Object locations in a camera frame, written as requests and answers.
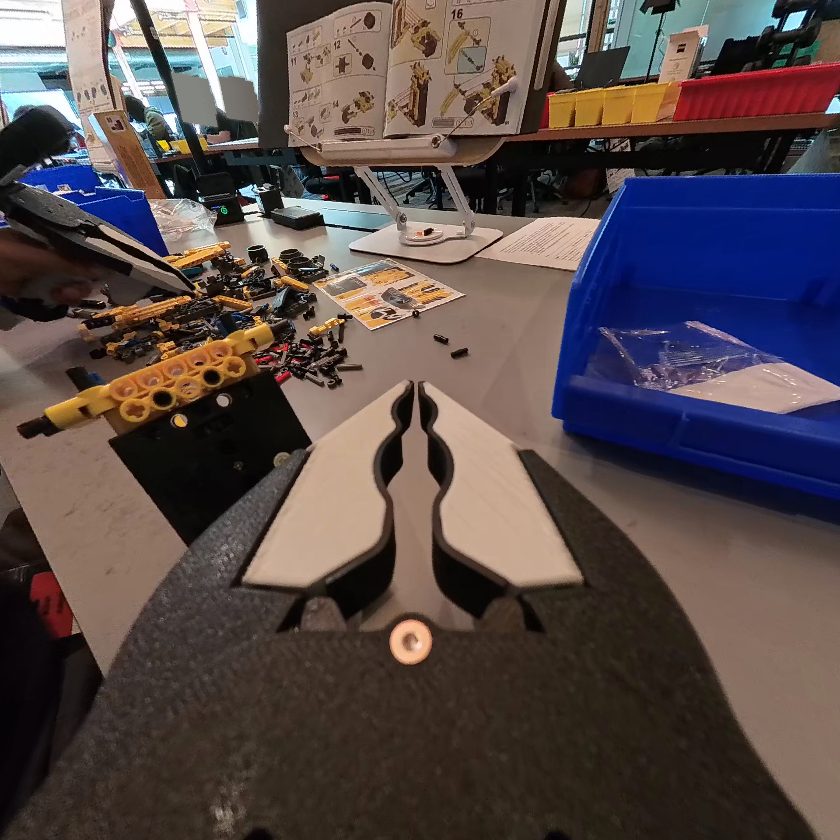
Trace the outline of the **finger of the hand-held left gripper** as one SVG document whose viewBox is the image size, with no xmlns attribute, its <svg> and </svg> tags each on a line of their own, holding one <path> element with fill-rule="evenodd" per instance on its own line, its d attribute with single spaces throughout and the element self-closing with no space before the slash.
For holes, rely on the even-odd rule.
<svg viewBox="0 0 840 840">
<path fill-rule="evenodd" d="M 179 269 L 115 227 L 87 226 L 87 248 L 101 267 L 123 277 L 169 291 L 193 290 Z"/>
<path fill-rule="evenodd" d="M 91 238 L 91 260 L 114 285 L 154 287 L 176 296 L 193 294 L 192 283 L 180 270 L 133 240 Z"/>
</svg>

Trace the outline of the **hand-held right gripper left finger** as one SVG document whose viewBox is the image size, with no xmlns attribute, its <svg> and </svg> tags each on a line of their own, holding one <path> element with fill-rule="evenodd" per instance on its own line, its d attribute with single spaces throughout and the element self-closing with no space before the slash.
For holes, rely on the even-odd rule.
<svg viewBox="0 0 840 840">
<path fill-rule="evenodd" d="M 403 467 L 415 385 L 403 381 L 322 436 L 265 526 L 241 583 L 310 599 L 345 618 L 389 588 L 396 560 L 389 485 Z"/>
</svg>

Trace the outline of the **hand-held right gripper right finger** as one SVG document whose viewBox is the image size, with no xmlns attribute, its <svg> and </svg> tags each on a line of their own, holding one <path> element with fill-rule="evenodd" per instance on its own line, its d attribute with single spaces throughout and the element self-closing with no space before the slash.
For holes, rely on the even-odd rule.
<svg viewBox="0 0 840 840">
<path fill-rule="evenodd" d="M 523 460 L 525 451 L 429 382 L 417 387 L 440 591 L 475 619 L 501 598 L 585 578 Z"/>
</svg>

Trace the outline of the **pile of toy brick pieces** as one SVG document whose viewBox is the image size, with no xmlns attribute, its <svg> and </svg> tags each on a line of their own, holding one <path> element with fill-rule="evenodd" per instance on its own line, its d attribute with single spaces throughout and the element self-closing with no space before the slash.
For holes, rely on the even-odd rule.
<svg viewBox="0 0 840 840">
<path fill-rule="evenodd" d="M 316 323 L 314 284 L 329 278 L 323 256 L 307 257 L 291 248 L 270 257 L 265 246 L 253 245 L 241 259 L 223 241 L 166 260 L 195 281 L 192 295 L 161 292 L 147 303 L 111 309 L 103 301 L 88 301 L 71 310 L 93 360 L 152 364 L 266 326 L 274 342 L 256 351 L 254 360 L 279 384 L 296 378 L 332 390 L 341 386 L 342 374 L 364 369 L 349 361 L 344 344 L 350 315 Z"/>
</svg>

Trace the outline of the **yellow black toy brick assembly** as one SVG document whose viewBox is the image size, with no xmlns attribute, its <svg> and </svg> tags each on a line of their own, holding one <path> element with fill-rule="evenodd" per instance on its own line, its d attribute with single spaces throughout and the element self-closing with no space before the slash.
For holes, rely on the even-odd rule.
<svg viewBox="0 0 840 840">
<path fill-rule="evenodd" d="M 104 419 L 109 445 L 185 545 L 193 543 L 274 468 L 312 441 L 267 362 L 294 336 L 288 320 L 211 339 L 105 383 L 84 367 L 66 374 L 69 400 L 17 426 L 52 437 Z"/>
</svg>

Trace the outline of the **person's left hand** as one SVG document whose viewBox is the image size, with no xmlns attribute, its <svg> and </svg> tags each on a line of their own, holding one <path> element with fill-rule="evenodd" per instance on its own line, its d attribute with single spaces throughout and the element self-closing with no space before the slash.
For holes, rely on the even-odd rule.
<svg viewBox="0 0 840 840">
<path fill-rule="evenodd" d="M 30 284 L 45 280 L 48 303 L 76 306 L 93 292 L 102 278 L 96 266 L 67 259 L 9 227 L 1 230 L 2 297 L 23 298 Z"/>
</svg>

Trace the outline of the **crumpled clear plastic bag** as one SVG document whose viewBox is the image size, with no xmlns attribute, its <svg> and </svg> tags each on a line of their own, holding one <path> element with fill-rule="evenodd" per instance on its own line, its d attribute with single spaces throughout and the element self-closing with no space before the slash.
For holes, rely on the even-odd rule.
<svg viewBox="0 0 840 840">
<path fill-rule="evenodd" d="M 154 221 L 170 249 L 184 238 L 202 232 L 212 233 L 217 211 L 187 198 L 148 199 Z"/>
</svg>

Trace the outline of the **brown cardboard box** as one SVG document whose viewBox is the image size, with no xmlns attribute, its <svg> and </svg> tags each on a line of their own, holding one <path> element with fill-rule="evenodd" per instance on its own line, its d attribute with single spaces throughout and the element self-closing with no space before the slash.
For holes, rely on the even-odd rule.
<svg viewBox="0 0 840 840">
<path fill-rule="evenodd" d="M 129 188 L 142 191 L 153 200 L 168 197 L 125 111 L 94 112 L 88 116 L 88 122 Z"/>
</svg>

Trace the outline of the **white printed poster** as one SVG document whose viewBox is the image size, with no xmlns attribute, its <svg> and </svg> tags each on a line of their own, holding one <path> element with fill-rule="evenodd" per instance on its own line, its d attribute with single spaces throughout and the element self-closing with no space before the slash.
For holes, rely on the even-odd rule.
<svg viewBox="0 0 840 840">
<path fill-rule="evenodd" d="M 113 2 L 62 1 L 71 90 L 84 130 L 93 113 L 120 109 L 109 69 Z"/>
</svg>

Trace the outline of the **black slanted pole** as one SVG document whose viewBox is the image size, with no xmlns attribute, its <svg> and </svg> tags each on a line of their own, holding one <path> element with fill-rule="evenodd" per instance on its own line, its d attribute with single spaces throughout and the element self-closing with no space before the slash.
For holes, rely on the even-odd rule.
<svg viewBox="0 0 840 840">
<path fill-rule="evenodd" d="M 188 150 L 192 156 L 193 169 L 197 175 L 205 175 L 207 173 L 205 154 L 193 126 L 189 122 L 185 122 L 182 117 L 182 109 L 175 92 L 172 67 L 165 54 L 165 49 L 163 48 L 161 37 L 152 19 L 150 9 L 145 1 L 129 1 L 129 4 L 140 27 L 145 44 L 150 51 L 154 65 L 164 84 L 166 94 L 175 113 L 178 128 L 187 143 Z"/>
</svg>

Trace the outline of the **yellow sticker sheet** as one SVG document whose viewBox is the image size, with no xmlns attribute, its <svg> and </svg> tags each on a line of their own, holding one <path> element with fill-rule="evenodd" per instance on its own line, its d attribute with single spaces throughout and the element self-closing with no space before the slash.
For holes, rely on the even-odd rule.
<svg viewBox="0 0 840 840">
<path fill-rule="evenodd" d="M 464 294 L 416 268 L 380 259 L 312 285 L 368 330 L 416 319 Z"/>
</svg>

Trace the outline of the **white book stand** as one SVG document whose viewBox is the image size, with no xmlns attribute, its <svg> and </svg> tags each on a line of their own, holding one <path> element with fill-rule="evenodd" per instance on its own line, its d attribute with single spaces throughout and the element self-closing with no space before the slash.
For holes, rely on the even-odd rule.
<svg viewBox="0 0 840 840">
<path fill-rule="evenodd" d="M 422 61 L 393 92 L 387 87 L 393 73 L 332 73 L 302 63 L 289 67 L 284 130 L 310 162 L 351 167 L 391 218 L 391 225 L 354 241 L 352 251 L 454 265 L 502 238 L 499 229 L 476 225 L 455 167 L 485 161 L 517 128 L 520 118 L 508 117 L 524 96 L 516 70 L 503 60 L 473 81 L 451 84 L 443 98 L 438 77 Z M 455 202 L 454 222 L 410 220 L 374 173 L 411 166 L 441 177 Z"/>
</svg>

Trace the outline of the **printed white paper sheet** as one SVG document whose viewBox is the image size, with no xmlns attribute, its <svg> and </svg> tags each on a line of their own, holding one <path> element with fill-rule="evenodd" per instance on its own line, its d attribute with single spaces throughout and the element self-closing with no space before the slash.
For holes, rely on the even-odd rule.
<svg viewBox="0 0 840 840">
<path fill-rule="evenodd" d="M 584 217 L 537 218 L 482 250 L 478 257 L 574 272 L 599 226 L 599 220 Z"/>
</svg>

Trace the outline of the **person's dark clothing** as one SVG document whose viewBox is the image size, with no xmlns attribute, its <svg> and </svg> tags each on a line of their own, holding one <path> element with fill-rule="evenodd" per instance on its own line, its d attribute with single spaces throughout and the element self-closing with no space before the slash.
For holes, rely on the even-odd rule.
<svg viewBox="0 0 840 840">
<path fill-rule="evenodd" d="M 21 508 L 1 530 L 1 830 L 54 769 L 102 672 Z"/>
</svg>

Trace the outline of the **large blue storage bin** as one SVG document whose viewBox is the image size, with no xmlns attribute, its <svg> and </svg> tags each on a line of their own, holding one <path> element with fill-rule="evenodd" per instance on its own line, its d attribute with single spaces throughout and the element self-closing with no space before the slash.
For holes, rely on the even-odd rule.
<svg viewBox="0 0 840 840">
<path fill-rule="evenodd" d="M 628 180 L 574 274 L 552 404 L 567 433 L 838 501 L 838 402 L 766 413 L 584 375 L 599 328 L 689 321 L 838 385 L 838 175 Z"/>
</svg>

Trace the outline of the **long wooden table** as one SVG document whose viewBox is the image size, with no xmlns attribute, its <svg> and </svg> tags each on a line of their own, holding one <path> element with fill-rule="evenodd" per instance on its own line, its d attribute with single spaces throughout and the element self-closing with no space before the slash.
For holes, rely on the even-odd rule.
<svg viewBox="0 0 840 840">
<path fill-rule="evenodd" d="M 576 175 L 634 169 L 666 175 L 778 174 L 796 140 L 836 130 L 838 124 L 838 114 L 814 112 L 541 129 L 504 141 L 486 167 L 493 175 L 511 177 L 511 213 L 523 216 L 527 180 L 534 172 Z"/>
</svg>

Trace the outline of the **black laptop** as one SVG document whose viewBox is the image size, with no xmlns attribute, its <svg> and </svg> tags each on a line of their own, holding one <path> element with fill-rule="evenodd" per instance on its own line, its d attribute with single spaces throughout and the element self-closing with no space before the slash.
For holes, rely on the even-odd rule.
<svg viewBox="0 0 840 840">
<path fill-rule="evenodd" d="M 585 54 L 574 80 L 577 91 L 609 88 L 620 81 L 630 46 Z"/>
</svg>

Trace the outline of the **white sign card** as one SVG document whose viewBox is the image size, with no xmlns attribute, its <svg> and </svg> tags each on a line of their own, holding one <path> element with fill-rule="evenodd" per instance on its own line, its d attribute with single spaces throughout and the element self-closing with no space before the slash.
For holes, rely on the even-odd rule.
<svg viewBox="0 0 840 840">
<path fill-rule="evenodd" d="M 705 48 L 708 31 L 708 25 L 700 25 L 668 37 L 658 84 L 685 81 L 692 77 Z"/>
</svg>

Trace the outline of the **red storage bin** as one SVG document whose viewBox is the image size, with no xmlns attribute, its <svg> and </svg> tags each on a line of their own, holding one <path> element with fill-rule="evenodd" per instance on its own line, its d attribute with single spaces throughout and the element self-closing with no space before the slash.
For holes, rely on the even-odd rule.
<svg viewBox="0 0 840 840">
<path fill-rule="evenodd" d="M 756 70 L 685 80 L 675 122 L 823 113 L 839 89 L 839 64 Z"/>
</svg>

